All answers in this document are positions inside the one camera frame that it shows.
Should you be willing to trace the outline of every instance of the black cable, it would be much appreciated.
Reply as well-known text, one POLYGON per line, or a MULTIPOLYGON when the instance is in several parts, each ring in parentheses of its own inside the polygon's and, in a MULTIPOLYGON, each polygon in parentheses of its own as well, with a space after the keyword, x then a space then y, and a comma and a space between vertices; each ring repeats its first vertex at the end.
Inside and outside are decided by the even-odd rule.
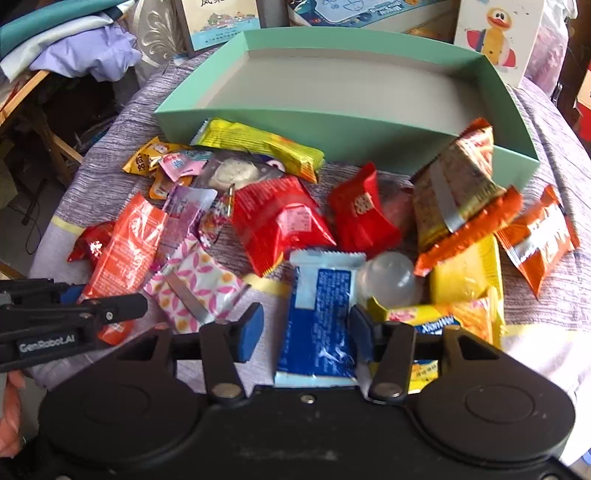
MULTIPOLYGON (((27 217, 27 215, 24 212, 21 212, 19 209, 14 208, 11 205, 7 205, 8 208, 10 208, 11 210, 14 210, 17 213, 20 213, 23 217, 27 217)), ((31 229, 29 230, 29 234, 27 235, 27 239, 25 240, 25 250, 27 252, 27 254, 29 255, 34 255, 35 252, 37 252, 37 249, 39 248, 39 244, 41 243, 41 229, 39 228, 39 224, 37 223, 37 221, 39 220, 39 215, 41 214, 41 205, 39 205, 39 201, 37 199, 35 199, 35 205, 33 205, 33 210, 31 211, 31 216, 29 216, 29 220, 31 220, 33 222, 33 224, 31 225, 31 229), (33 218, 33 211, 35 211, 35 207, 37 207, 37 216, 35 218, 33 218), (31 235, 33 234, 33 229, 37 228, 37 233, 39 234, 39 240, 37 241, 37 246, 35 247, 35 250, 33 250, 32 252, 29 251, 29 240, 31 239, 31 235)))

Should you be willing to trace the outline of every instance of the snack pile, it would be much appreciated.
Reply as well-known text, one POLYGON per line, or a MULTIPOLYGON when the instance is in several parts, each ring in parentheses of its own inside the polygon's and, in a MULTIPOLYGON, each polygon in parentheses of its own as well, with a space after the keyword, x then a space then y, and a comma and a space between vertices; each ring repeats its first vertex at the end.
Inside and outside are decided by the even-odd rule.
MULTIPOLYGON (((258 277, 287 273, 277 385, 356 382, 348 331, 356 304, 375 322, 434 335, 459 325, 500 348, 498 243, 536 297, 579 246, 553 186, 522 212, 517 189, 494 181, 493 128, 482 118, 400 187, 384 187, 367 162, 327 188, 320 150, 220 118, 189 143, 155 137, 139 148, 123 170, 152 177, 148 196, 163 207, 136 194, 117 220, 86 228, 68 261, 88 258, 93 267, 83 299, 143 288, 177 333, 232 318, 254 277, 242 278, 237 258, 248 259, 258 277)), ((116 345, 132 330, 131 322, 110 325, 101 338, 116 345)), ((416 362, 410 390, 437 378, 437 369, 437 362, 416 362)))

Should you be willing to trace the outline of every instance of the bed sheet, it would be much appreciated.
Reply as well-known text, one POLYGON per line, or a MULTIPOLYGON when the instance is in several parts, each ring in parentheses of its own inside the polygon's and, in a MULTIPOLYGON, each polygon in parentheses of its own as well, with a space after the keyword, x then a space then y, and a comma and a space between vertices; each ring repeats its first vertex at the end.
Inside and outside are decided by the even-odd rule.
MULTIPOLYGON (((35 256, 30 277, 48 277, 56 281, 82 283, 89 278, 85 262, 68 264, 66 258, 85 226, 115 219, 127 201, 137 192, 147 192, 150 180, 126 174, 121 166, 139 146, 161 134, 152 113, 168 94, 197 68, 211 51, 181 66, 165 66, 129 102, 109 132, 87 153, 74 182, 64 195, 35 256)), ((536 300, 506 255, 502 270, 506 293, 505 313, 508 336, 504 347, 509 354, 542 373, 571 396, 577 410, 573 433, 562 455, 571 464, 591 447, 591 161, 573 131, 558 110, 536 85, 524 79, 520 89, 510 89, 534 141, 540 168, 523 191, 525 205, 536 201, 543 188, 551 183, 561 195, 564 207, 578 231, 581 248, 568 254, 549 276, 536 300)), ((350 177, 355 167, 330 167, 324 178, 331 183, 350 177)), ((380 176, 381 187, 404 181, 392 174, 380 176)), ((318 187, 316 197, 326 192, 318 187)), ((237 273, 249 271, 248 262, 236 248, 237 239, 230 229, 212 252, 231 265, 237 273)), ((276 275, 289 279, 289 269, 276 275)), ((245 386, 272 381, 278 333, 285 294, 269 296, 253 289, 236 307, 258 299, 267 306, 263 341, 255 358, 241 365, 245 386)), ((164 321, 159 308, 150 301, 148 314, 136 322, 137 335, 155 322, 164 321)), ((73 375, 88 363, 104 355, 94 352, 40 365, 32 370, 36 381, 48 388, 73 375)), ((202 390, 198 362, 181 362, 179 378, 196 391, 202 390)))

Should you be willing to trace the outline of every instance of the human hand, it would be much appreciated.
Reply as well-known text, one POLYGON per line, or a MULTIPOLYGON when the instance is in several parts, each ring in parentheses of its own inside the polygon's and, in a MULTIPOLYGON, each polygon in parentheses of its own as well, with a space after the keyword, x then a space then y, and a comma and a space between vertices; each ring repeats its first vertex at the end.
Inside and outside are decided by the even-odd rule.
POLYGON ((9 372, 4 388, 4 403, 0 419, 0 457, 14 457, 21 450, 19 430, 22 404, 18 390, 25 388, 25 377, 20 370, 9 372))

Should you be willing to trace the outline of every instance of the yellow snack wrapper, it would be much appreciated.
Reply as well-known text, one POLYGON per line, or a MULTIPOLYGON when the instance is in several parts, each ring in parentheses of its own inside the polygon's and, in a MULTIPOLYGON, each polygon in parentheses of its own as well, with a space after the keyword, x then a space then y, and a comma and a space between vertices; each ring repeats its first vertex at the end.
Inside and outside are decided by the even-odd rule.
POLYGON ((437 264, 429 277, 431 301, 436 305, 470 301, 495 287, 499 296, 497 311, 504 318, 503 280, 499 246, 489 235, 466 251, 437 264))
MULTIPOLYGON (((481 299, 447 305, 418 305, 387 310, 375 299, 368 300, 368 310, 376 320, 404 322, 419 333, 441 335, 446 325, 459 325, 474 335, 500 348, 504 322, 497 315, 498 293, 489 287, 481 299)), ((423 389, 438 376, 437 361, 417 361, 413 364, 409 392, 423 389)))
POLYGON ((178 143, 161 142, 158 137, 154 137, 139 148, 136 153, 131 155, 127 163, 123 166, 123 171, 148 177, 151 171, 156 170, 158 162, 163 155, 188 150, 189 148, 187 145, 178 143))
POLYGON ((156 170, 156 174, 154 176, 154 183, 150 187, 148 195, 153 200, 166 200, 175 183, 184 187, 188 187, 191 185, 192 180, 193 177, 187 175, 185 177, 180 177, 176 182, 174 182, 168 178, 162 167, 158 167, 158 170, 156 170))
POLYGON ((324 153, 317 148, 221 118, 206 120, 191 145, 269 155, 280 160, 287 173, 312 183, 318 183, 315 172, 324 164, 324 153))

